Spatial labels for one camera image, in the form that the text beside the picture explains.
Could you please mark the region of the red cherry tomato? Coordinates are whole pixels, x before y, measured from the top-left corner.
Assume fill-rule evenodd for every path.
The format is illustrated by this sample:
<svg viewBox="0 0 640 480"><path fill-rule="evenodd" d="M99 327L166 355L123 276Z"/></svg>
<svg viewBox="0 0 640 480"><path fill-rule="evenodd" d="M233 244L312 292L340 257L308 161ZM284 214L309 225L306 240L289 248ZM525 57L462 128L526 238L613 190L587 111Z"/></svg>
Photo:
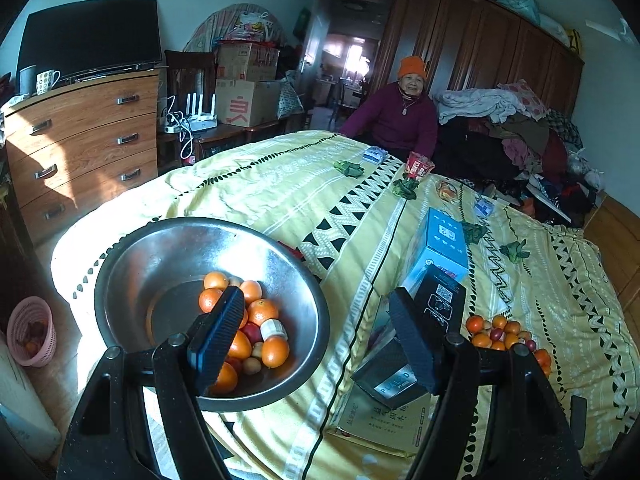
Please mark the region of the red cherry tomato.
<svg viewBox="0 0 640 480"><path fill-rule="evenodd" d="M250 344L254 346L258 342L262 342L262 333L260 332L260 327L252 322L247 322L242 328L241 332L246 336L246 338L250 341Z"/></svg>

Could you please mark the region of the orange kumquat fruit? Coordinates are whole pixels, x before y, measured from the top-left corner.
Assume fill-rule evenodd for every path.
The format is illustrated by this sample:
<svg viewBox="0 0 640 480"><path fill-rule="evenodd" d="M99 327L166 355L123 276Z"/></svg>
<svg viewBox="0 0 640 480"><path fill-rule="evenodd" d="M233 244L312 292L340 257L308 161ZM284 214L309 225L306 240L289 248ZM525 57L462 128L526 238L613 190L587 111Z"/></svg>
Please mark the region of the orange kumquat fruit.
<svg viewBox="0 0 640 480"><path fill-rule="evenodd" d="M280 367L289 355L290 346L283 337L272 336L262 344L262 364L268 368Z"/></svg>

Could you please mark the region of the white sugarcane piece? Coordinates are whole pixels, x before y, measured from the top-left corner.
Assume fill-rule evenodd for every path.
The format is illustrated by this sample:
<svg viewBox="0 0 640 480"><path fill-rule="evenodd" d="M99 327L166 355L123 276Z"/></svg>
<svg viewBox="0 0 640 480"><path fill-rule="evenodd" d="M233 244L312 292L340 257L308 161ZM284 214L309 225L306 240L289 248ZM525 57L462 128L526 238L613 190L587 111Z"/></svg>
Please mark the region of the white sugarcane piece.
<svg viewBox="0 0 640 480"><path fill-rule="evenodd" d="M288 340L288 332L278 318L268 318L268 320L262 322L260 334L263 341L267 341L272 337Z"/></svg>

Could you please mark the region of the large orange tangerine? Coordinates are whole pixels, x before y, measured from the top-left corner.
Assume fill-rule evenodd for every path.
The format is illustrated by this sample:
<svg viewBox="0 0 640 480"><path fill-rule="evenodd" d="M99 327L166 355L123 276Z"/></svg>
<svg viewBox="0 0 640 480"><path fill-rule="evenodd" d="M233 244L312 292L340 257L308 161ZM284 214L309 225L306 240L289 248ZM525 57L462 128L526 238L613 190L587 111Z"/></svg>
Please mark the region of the large orange tangerine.
<svg viewBox="0 0 640 480"><path fill-rule="evenodd" d="M257 326L263 322L278 318L280 309L275 302L269 299L258 299L247 307L248 320Z"/></svg>

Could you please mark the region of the pink plastic basket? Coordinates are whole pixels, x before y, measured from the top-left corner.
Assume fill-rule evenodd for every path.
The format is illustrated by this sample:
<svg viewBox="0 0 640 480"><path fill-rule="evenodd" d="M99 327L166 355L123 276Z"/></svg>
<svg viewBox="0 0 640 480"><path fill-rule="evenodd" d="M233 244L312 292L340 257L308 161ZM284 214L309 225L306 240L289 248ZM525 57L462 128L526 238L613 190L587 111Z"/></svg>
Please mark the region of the pink plastic basket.
<svg viewBox="0 0 640 480"><path fill-rule="evenodd" d="M6 344L13 359L24 367L44 367L56 350L56 331L49 305L40 297L23 299L12 311Z"/></svg>

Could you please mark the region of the steel mixing bowl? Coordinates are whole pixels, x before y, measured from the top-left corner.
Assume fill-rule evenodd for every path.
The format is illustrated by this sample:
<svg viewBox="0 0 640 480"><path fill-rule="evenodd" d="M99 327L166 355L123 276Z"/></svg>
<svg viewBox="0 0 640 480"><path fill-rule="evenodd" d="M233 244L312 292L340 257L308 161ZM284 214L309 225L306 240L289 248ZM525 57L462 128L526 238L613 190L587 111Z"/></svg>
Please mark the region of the steel mixing bowl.
<svg viewBox="0 0 640 480"><path fill-rule="evenodd" d="M228 396L201 396L206 412L244 412L285 398L320 365L330 315L320 281L292 249L246 226L198 217L151 222L110 248L94 288L94 312L109 347L155 348L200 315L205 275L256 281L280 310L290 355L275 370L243 379Z"/></svg>

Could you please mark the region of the black product box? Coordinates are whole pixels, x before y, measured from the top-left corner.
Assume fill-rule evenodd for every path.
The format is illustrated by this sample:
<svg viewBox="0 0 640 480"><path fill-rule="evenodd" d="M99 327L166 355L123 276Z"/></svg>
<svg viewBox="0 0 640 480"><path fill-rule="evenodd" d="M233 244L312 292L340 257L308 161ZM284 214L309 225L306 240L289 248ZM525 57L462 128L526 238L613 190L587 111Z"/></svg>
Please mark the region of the black product box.
<svg viewBox="0 0 640 480"><path fill-rule="evenodd" d="M415 292L402 284L384 297L385 322L352 375L356 385L389 410L441 393L445 337L460 330L465 294L464 286L430 264Z"/></svg>

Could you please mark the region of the flat yellow gift box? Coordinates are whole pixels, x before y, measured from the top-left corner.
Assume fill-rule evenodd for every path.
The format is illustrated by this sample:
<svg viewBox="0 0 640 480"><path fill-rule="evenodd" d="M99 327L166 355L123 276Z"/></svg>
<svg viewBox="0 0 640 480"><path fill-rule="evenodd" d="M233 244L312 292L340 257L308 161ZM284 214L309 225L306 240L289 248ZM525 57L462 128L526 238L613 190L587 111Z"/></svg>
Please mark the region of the flat yellow gift box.
<svg viewBox="0 0 640 480"><path fill-rule="evenodd" d="M416 455L430 424L427 393L390 410L355 386L338 404L326 431L343 440L396 456Z"/></svg>

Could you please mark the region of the yellow patterned bed sheet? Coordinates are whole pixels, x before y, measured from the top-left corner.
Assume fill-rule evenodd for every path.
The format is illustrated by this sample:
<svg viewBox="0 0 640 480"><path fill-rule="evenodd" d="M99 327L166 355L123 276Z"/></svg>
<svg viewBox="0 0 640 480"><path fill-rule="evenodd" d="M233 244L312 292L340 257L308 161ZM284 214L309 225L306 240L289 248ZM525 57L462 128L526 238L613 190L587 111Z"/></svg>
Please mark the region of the yellow patterned bed sheet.
<svg viewBox="0 0 640 480"><path fill-rule="evenodd" d="M397 284L411 240L430 208L484 226L471 245L465 313L514 318L551 356L550 382L562 404L587 402L586 465L600 462L639 416L639 350L605 274L582 232L547 226L503 204L481 219L477 192L436 174L414 200L392 184L404 164L367 166L359 179L334 167L361 162L359 142L302 131L248 144L171 171L110 200L77 221L55 246L56 290L70 304L87 365L104 342L93 307L106 254L128 233L174 217L218 218L249 226L301 252L318 280L331 336L311 380L286 399L239 414L210 414L229 466L267 479L400 479L405 457L330 433L329 422L364 356L381 298Z"/></svg>

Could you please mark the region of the blue green food box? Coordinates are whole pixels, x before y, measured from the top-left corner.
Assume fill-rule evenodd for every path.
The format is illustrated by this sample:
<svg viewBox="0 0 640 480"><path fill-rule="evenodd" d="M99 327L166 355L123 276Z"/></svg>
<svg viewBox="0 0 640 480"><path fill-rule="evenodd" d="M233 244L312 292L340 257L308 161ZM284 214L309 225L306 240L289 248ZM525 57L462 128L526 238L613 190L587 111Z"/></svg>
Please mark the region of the blue green food box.
<svg viewBox="0 0 640 480"><path fill-rule="evenodd" d="M457 282L469 273L468 246L462 223L435 208L427 211L409 245L398 285L414 295L431 264Z"/></svg>

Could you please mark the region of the wooden headboard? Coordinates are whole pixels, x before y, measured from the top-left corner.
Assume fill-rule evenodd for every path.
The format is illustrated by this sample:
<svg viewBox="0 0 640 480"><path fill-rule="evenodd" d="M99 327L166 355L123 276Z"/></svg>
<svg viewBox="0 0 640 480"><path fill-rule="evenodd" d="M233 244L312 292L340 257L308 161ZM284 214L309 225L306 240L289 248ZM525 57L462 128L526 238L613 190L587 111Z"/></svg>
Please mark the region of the wooden headboard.
<svg viewBox="0 0 640 480"><path fill-rule="evenodd" d="M636 344L640 328L639 234L639 217L606 194L585 224L585 237L600 248L604 270Z"/></svg>

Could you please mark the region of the green leafy vegetable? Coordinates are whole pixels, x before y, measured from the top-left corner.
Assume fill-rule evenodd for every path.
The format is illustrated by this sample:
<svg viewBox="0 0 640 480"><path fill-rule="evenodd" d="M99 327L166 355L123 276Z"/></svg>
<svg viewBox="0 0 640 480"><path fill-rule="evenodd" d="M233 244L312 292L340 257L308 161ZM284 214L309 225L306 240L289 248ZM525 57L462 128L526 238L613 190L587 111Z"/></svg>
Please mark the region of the green leafy vegetable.
<svg viewBox="0 0 640 480"><path fill-rule="evenodd" d="M392 192L404 200L415 200L419 182L413 178L397 179L392 183Z"/></svg>

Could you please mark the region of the red snack packet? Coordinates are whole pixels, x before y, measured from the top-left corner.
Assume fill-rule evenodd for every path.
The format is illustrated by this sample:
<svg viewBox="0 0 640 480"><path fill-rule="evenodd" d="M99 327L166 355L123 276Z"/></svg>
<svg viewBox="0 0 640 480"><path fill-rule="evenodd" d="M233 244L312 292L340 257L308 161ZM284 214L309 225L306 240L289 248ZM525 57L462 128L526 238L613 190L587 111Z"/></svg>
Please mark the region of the red snack packet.
<svg viewBox="0 0 640 480"><path fill-rule="evenodd" d="M406 177L421 181L435 168L434 162L417 152L410 152L406 162Z"/></svg>

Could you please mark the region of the wooden chest of drawers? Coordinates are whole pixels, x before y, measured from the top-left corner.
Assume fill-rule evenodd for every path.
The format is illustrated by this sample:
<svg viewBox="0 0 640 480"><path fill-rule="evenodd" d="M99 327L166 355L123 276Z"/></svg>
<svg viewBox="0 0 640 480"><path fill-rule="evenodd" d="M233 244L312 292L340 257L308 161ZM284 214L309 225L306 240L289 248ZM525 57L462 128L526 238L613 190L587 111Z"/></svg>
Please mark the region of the wooden chest of drawers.
<svg viewBox="0 0 640 480"><path fill-rule="evenodd" d="M157 175L156 70L70 84L2 108L18 208L41 245Z"/></svg>

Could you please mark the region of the pile of clothes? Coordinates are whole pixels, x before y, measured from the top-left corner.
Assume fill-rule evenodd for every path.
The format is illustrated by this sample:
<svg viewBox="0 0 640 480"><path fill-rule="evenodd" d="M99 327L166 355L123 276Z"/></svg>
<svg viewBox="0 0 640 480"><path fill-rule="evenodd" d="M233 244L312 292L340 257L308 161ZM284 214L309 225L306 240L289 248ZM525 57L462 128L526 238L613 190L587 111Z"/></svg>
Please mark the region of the pile of clothes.
<svg viewBox="0 0 640 480"><path fill-rule="evenodd" d="M523 79L435 98L436 171L548 223L583 226L604 188L574 122Z"/></svg>

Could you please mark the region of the white wifi router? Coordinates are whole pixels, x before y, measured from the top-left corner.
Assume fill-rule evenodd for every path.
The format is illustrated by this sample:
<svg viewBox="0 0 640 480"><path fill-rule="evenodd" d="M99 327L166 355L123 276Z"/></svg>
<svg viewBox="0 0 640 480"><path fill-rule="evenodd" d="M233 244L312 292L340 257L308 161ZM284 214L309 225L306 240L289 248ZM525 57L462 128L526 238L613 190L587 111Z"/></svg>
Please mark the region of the white wifi router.
<svg viewBox="0 0 640 480"><path fill-rule="evenodd" d="M198 132L213 129L218 126L215 113L204 112L204 96L195 92L186 95L186 110L178 110L177 97L167 99L165 110L166 133Z"/></svg>

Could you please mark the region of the seated person in maroon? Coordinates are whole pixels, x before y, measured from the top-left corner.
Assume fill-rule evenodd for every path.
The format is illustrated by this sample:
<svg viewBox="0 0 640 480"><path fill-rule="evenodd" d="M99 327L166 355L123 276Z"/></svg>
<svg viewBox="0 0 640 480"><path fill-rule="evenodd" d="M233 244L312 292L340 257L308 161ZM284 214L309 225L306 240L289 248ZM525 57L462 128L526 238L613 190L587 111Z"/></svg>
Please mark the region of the seated person in maroon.
<svg viewBox="0 0 640 480"><path fill-rule="evenodd" d="M403 58L397 80L368 96L344 122L340 133L382 148L404 162L411 152L431 158L438 122L435 105L426 92L422 58Z"/></svg>

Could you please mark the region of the cardboard box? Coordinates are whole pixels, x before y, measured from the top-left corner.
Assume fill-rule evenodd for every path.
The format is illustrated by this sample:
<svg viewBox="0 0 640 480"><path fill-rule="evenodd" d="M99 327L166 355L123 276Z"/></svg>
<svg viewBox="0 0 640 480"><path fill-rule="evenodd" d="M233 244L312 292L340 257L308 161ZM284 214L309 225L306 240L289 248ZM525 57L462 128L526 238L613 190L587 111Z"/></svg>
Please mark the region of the cardboard box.
<svg viewBox="0 0 640 480"><path fill-rule="evenodd" d="M278 118L280 92L279 81L218 79L215 93L217 120L242 128L274 122Z"/></svg>

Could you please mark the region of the black television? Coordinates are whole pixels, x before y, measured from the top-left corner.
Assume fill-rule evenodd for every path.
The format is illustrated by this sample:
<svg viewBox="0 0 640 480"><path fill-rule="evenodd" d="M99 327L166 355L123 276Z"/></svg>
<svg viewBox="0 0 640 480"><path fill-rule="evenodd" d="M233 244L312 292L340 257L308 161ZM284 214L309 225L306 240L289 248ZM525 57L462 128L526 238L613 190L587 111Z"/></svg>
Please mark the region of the black television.
<svg viewBox="0 0 640 480"><path fill-rule="evenodd" d="M71 80L161 60L156 0L86 0L29 14L17 68Z"/></svg>

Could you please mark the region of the dark wooden wardrobe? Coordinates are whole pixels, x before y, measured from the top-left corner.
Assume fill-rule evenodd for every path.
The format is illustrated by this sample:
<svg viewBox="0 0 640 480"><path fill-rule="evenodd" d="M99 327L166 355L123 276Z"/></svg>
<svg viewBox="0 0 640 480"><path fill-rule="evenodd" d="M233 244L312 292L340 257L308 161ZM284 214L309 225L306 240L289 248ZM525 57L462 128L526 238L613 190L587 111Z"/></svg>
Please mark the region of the dark wooden wardrobe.
<svg viewBox="0 0 640 480"><path fill-rule="evenodd" d="M523 79L544 105L567 116L584 66L560 40L490 0L393 0L371 90L396 80L400 61L410 55L426 63L432 98Z"/></svg>

